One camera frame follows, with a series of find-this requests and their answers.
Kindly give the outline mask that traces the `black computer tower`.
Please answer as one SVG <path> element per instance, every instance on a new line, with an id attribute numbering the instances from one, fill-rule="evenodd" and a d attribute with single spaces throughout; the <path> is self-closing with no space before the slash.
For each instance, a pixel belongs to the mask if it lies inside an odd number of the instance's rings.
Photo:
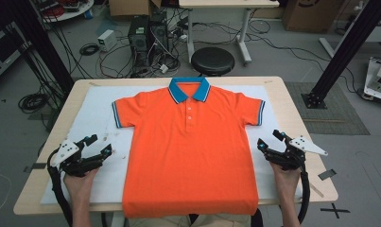
<path id="1" fill-rule="evenodd" d="M 128 38 L 130 49 L 136 66 L 149 66 L 149 16 L 136 15 L 132 18 Z"/>
<path id="2" fill-rule="evenodd" d="M 154 39 L 153 58 L 156 59 L 169 50 L 166 24 L 152 24 L 150 31 Z"/>

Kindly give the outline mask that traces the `orange polo shirt blue collar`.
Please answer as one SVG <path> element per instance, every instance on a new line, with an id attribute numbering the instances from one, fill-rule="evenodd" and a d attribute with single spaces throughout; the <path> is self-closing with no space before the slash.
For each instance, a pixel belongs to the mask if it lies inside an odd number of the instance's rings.
<path id="1" fill-rule="evenodd" d="M 173 78 L 114 101 L 116 126 L 133 129 L 126 216 L 253 214 L 259 198 L 246 128 L 262 124 L 264 107 L 205 78 Z"/>

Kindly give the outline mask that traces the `thin wooden stick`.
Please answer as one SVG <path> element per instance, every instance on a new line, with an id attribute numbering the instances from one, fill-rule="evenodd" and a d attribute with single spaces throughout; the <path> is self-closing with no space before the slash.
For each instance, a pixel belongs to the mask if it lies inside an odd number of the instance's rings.
<path id="1" fill-rule="evenodd" d="M 310 186 L 310 188 L 311 188 L 315 193 L 317 193 L 321 198 L 324 198 L 323 193 L 320 192 L 319 189 L 318 189 L 315 185 L 313 185 L 312 183 L 309 183 L 309 186 Z"/>

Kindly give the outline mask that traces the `white desk with metal legs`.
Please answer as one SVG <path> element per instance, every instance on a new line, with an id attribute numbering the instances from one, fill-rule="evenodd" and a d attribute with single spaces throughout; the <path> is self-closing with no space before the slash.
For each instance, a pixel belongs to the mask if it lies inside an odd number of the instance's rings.
<path id="1" fill-rule="evenodd" d="M 179 6 L 188 9 L 188 34 L 187 52 L 188 60 L 191 60 L 195 53 L 193 39 L 193 9 L 243 9 L 242 27 L 240 34 L 235 36 L 235 41 L 240 48 L 244 63 L 251 63 L 251 55 L 245 44 L 245 37 L 249 25 L 252 9 L 271 9 L 279 6 L 278 0 L 178 0 Z"/>

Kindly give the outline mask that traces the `black tape piece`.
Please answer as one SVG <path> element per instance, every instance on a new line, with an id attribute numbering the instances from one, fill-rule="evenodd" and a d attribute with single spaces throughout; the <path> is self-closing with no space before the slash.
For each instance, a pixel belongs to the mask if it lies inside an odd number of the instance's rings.
<path id="1" fill-rule="evenodd" d="M 320 178 L 322 181 L 324 181 L 324 180 L 326 180 L 326 179 L 328 179 L 328 178 L 331 178 L 331 177 L 335 176 L 336 174 L 337 174 L 337 173 L 335 172 L 334 169 L 328 169 L 328 170 L 322 172 L 321 174 L 319 174 L 319 178 Z"/>
<path id="2" fill-rule="evenodd" d="M 31 166 L 26 166 L 24 168 L 24 172 L 31 173 L 31 171 L 34 169 L 45 169 L 45 168 L 46 168 L 46 163 L 34 163 Z"/>

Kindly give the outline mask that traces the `black tape cross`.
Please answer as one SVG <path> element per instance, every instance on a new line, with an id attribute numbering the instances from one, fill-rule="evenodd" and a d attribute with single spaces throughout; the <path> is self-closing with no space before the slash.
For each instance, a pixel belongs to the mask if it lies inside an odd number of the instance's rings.
<path id="1" fill-rule="evenodd" d="M 336 218 L 340 218 L 341 214 L 350 214 L 351 211 L 347 209 L 340 209 L 337 208 L 334 203 L 330 203 L 330 207 L 325 207 L 320 209 L 322 212 L 328 212 L 328 213 L 333 213 Z"/>

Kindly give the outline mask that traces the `person's right hand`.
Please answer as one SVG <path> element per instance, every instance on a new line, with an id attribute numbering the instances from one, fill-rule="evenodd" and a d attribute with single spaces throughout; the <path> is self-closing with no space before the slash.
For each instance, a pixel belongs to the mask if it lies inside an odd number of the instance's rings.
<path id="1" fill-rule="evenodd" d="M 297 169 L 283 170 L 280 166 L 271 163 L 276 190 L 280 200 L 294 201 L 296 188 L 301 176 L 301 171 Z"/>

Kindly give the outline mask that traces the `black round stool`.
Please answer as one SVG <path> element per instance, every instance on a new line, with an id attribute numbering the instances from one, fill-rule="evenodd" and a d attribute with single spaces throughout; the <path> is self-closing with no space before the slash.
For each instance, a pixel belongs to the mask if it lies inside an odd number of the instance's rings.
<path id="1" fill-rule="evenodd" d="M 201 75 L 220 77 L 234 68 L 234 56 L 227 50 L 218 47 L 203 47 L 191 57 L 191 65 Z"/>

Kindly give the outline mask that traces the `person's left hand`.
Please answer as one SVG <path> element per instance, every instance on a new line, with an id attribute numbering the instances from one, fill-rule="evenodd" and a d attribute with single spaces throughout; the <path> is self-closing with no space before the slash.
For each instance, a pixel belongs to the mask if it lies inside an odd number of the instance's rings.
<path id="1" fill-rule="evenodd" d="M 89 203 L 93 182 L 98 169 L 85 173 L 83 177 L 65 175 L 64 183 L 72 203 Z"/>

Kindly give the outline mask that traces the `black metal frame post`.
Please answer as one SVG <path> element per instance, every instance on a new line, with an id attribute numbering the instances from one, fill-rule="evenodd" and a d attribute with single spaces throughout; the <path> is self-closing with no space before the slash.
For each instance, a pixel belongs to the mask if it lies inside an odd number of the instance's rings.
<path id="1" fill-rule="evenodd" d="M 308 94 L 302 94 L 308 109 L 323 109 L 324 99 L 345 70 L 361 45 L 365 43 L 374 28 L 381 21 L 381 0 L 369 0 L 350 26 L 349 31 L 323 71 L 320 79 Z"/>
<path id="2" fill-rule="evenodd" d="M 74 86 L 74 81 L 29 0 L 6 0 L 6 6 L 9 7 L 11 14 L 17 19 L 18 25 L 36 48 L 62 92 L 68 95 Z"/>

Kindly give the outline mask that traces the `open cardboard box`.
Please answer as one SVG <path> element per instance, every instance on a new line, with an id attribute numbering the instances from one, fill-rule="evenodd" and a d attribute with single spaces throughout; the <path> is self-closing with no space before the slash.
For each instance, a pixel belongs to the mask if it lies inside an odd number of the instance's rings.
<path id="1" fill-rule="evenodd" d="M 162 0 L 109 0 L 111 16 L 149 15 Z"/>

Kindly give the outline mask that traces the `large closed cardboard box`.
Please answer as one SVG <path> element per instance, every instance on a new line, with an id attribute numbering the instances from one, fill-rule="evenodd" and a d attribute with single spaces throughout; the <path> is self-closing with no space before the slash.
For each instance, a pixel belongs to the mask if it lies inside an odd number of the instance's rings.
<path id="1" fill-rule="evenodd" d="M 345 0 L 288 0 L 282 17 L 285 30 L 326 33 Z"/>

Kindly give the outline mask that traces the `grey metal rack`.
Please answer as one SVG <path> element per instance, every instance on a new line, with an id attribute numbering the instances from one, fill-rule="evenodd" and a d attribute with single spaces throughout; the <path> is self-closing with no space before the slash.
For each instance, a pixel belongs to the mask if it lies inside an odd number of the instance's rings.
<path id="1" fill-rule="evenodd" d="M 15 22 L 0 28 L 0 76 L 30 47 Z"/>

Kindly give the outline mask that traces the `grey floor mat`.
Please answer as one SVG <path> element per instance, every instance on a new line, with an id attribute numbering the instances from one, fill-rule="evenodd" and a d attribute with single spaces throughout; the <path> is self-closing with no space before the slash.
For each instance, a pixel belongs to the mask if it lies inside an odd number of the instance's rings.
<path id="1" fill-rule="evenodd" d="M 359 118 L 342 90 L 335 84 L 324 100 L 322 109 L 308 109 L 303 101 L 314 87 L 314 82 L 287 82 L 286 88 L 299 111 L 309 133 L 369 135 L 369 131 Z"/>

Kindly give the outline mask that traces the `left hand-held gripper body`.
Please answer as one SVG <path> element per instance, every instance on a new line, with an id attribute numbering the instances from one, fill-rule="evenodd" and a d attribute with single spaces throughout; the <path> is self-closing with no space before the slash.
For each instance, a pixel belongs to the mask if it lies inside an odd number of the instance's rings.
<path id="1" fill-rule="evenodd" d="M 64 171 L 70 176 L 83 177 L 86 172 L 97 169 L 103 165 L 100 162 L 87 162 L 81 157 L 78 142 L 65 139 L 51 154 L 50 169 L 61 173 Z"/>

